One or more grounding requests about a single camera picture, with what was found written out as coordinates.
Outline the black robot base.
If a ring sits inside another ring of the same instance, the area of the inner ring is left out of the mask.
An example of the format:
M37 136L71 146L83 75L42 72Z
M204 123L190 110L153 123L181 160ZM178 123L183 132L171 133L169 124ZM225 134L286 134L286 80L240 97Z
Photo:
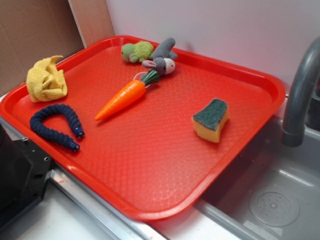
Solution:
M44 198L52 157L28 138L13 140L0 127L0 230Z

